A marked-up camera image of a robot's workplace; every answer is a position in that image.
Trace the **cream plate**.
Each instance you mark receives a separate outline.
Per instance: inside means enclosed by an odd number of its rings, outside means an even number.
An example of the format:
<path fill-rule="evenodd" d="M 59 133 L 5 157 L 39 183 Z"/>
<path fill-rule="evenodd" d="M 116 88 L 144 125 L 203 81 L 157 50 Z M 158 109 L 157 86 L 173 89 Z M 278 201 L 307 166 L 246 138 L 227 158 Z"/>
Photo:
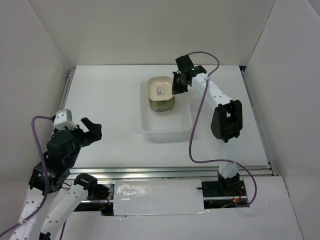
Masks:
<path fill-rule="evenodd" d="M 156 76 L 147 81 L 147 95 L 152 101 L 168 101 L 172 94 L 173 79 L 168 76 Z"/>

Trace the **green plate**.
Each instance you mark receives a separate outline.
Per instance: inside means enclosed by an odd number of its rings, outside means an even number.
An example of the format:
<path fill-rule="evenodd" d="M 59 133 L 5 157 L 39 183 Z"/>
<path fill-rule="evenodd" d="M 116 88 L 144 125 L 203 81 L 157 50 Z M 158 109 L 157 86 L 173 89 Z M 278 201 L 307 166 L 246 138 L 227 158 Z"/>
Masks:
<path fill-rule="evenodd" d="M 169 100 L 162 100 L 162 101 L 155 101 L 155 100 L 148 100 L 149 107 L 154 113 L 166 113 L 171 111 L 176 104 L 175 97 L 172 97 Z"/>

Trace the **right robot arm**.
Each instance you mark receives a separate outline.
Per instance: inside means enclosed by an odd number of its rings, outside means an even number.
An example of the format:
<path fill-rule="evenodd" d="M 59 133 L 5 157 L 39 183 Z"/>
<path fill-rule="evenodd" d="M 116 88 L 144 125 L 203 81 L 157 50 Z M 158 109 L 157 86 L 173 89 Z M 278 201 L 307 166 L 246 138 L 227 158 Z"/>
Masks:
<path fill-rule="evenodd" d="M 227 96 L 211 79 L 210 73 L 201 65 L 195 66 L 189 55 L 176 60 L 178 70 L 173 73 L 172 93 L 174 95 L 188 92 L 192 87 L 201 95 L 201 102 L 196 117 L 200 116 L 204 102 L 213 109 L 210 129 L 213 136 L 220 141 L 222 158 L 217 172 L 217 187 L 208 189 L 209 193 L 229 196 L 240 182 L 236 162 L 237 139 L 243 129 L 243 106 L 240 100 Z"/>

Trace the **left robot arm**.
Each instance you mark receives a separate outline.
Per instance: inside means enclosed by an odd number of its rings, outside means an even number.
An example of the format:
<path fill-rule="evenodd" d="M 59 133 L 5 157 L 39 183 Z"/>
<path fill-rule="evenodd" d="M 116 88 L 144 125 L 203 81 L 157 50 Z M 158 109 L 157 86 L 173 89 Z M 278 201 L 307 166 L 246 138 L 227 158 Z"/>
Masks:
<path fill-rule="evenodd" d="M 60 233 L 67 219 L 81 201 L 102 197 L 109 199 L 111 188 L 98 183 L 88 174 L 79 174 L 69 187 L 65 197 L 54 207 L 70 169 L 75 165 L 80 150 L 102 139 L 102 125 L 84 117 L 84 131 L 65 115 L 55 115 L 53 133 L 40 151 L 40 163 L 31 174 L 23 210 L 18 223 L 12 229 L 12 240 L 53 240 Z"/>

